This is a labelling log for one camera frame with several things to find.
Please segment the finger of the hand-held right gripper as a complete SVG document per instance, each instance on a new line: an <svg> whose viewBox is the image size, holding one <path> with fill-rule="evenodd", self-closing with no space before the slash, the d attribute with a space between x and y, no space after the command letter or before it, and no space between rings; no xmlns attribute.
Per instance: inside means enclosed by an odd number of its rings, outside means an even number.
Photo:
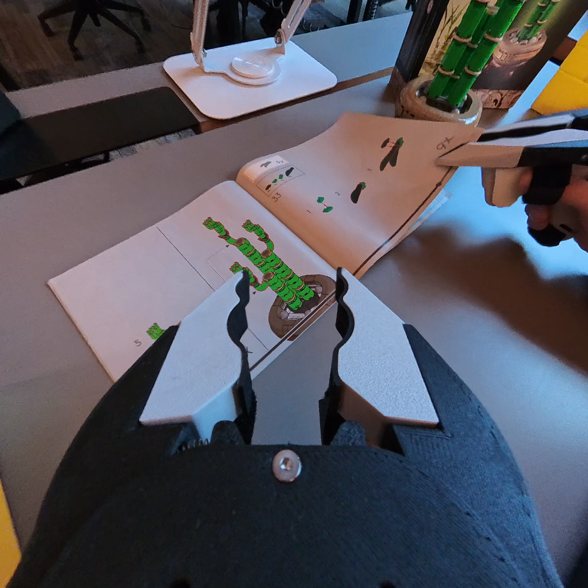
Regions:
<svg viewBox="0 0 588 588"><path fill-rule="evenodd" d="M533 136L560 129L587 130L587 109L538 116L509 125L485 129L478 141Z"/></svg>
<svg viewBox="0 0 588 588"><path fill-rule="evenodd" d="M439 157L437 163L482 168L587 165L587 131L552 130L539 135L466 143Z"/></svg>

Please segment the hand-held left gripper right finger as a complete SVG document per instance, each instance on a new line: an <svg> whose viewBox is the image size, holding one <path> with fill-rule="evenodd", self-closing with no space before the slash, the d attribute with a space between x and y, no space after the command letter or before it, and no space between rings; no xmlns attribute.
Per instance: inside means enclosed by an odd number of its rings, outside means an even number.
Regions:
<svg viewBox="0 0 588 588"><path fill-rule="evenodd" d="M366 441L386 444L391 423L434 428L439 423L405 324L357 278L337 270L336 345L329 387L319 402L322 443L344 421L360 423Z"/></svg>

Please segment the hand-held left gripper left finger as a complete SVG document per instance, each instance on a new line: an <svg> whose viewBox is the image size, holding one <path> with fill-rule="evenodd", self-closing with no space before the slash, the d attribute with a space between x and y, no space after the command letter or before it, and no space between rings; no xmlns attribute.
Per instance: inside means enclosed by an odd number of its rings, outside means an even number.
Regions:
<svg viewBox="0 0 588 588"><path fill-rule="evenodd" d="M192 422L210 441L217 422L236 422L251 442L256 413L247 350L249 278L235 274L182 320L140 422Z"/></svg>

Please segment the building instruction booklet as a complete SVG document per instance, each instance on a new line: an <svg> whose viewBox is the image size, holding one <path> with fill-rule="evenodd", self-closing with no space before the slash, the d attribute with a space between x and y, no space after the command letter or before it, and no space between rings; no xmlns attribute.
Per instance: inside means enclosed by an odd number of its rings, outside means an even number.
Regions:
<svg viewBox="0 0 588 588"><path fill-rule="evenodd" d="M437 158L481 129L345 113L317 137L244 166L163 221L48 285L116 380L234 273L251 282L252 376L443 202Z"/></svg>

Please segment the grey desk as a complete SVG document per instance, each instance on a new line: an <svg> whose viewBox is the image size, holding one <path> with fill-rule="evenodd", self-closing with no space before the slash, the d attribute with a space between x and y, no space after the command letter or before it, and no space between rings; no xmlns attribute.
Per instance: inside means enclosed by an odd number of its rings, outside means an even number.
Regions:
<svg viewBox="0 0 588 588"><path fill-rule="evenodd" d="M77 430L111 385L47 281L291 148L344 111L390 115L387 81L157 146L1 197L1 476L22 546ZM587 255L539 246L518 203L484 201L478 168L362 278L494 418L562 576L587 536Z"/></svg>

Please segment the white desk stand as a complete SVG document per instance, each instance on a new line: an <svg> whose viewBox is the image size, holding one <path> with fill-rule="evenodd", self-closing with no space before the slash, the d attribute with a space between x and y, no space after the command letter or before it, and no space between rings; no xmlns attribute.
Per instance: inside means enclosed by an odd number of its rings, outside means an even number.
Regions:
<svg viewBox="0 0 588 588"><path fill-rule="evenodd" d="M191 54L164 70L205 116L226 120L333 88L335 75L290 41L311 1L294 1L275 40L204 50L208 1L196 1Z"/></svg>

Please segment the person's right hand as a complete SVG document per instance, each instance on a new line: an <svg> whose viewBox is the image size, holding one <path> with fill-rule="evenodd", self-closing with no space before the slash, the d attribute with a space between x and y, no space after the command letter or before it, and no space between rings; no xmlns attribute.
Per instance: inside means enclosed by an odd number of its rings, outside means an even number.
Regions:
<svg viewBox="0 0 588 588"><path fill-rule="evenodd" d="M574 212L577 219L574 239L577 245L587 252L587 180L572 177L559 203L566 205ZM551 207L526 205L525 211L529 228L540 230L547 227L552 214Z"/></svg>

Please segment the yellow plastic bin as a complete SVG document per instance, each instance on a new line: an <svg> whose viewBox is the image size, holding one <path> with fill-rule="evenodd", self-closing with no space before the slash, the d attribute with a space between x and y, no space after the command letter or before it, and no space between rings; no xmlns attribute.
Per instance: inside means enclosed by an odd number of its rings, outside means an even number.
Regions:
<svg viewBox="0 0 588 588"><path fill-rule="evenodd" d="M542 115L587 108L587 34L563 61L558 72L534 101Z"/></svg>
<svg viewBox="0 0 588 588"><path fill-rule="evenodd" d="M1 484L1 587L6 587L21 561L21 549Z"/></svg>

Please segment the green brick bamboo model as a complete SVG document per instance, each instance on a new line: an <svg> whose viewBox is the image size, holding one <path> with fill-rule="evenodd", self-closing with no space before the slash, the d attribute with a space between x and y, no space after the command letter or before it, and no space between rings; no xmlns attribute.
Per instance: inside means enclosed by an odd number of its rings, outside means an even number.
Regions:
<svg viewBox="0 0 588 588"><path fill-rule="evenodd" d="M470 89L525 1L469 1L433 77L409 81L396 100L400 118L476 126L482 106Z"/></svg>

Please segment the bamboo set box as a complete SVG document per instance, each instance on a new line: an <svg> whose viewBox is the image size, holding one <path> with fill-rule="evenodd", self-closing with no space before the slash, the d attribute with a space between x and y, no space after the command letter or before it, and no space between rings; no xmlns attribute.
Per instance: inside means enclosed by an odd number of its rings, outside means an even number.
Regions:
<svg viewBox="0 0 588 588"><path fill-rule="evenodd" d="M418 1L390 85L397 99L418 77L433 77L469 1ZM525 1L472 85L481 105L509 109L567 34L587 1Z"/></svg>

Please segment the adjoining grey table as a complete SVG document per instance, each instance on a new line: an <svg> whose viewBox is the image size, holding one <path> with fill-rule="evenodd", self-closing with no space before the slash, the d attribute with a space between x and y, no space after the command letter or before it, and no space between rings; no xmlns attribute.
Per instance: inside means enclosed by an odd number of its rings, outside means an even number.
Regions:
<svg viewBox="0 0 588 588"><path fill-rule="evenodd" d="M390 77L412 15L412 12L406 12L295 35L293 42L333 72L337 77L337 84L332 89L227 121L210 119L198 111L164 72L162 63L12 91L7 93L7 97L21 115L27 118L167 86L178 95L205 131L212 130L381 77Z"/></svg>

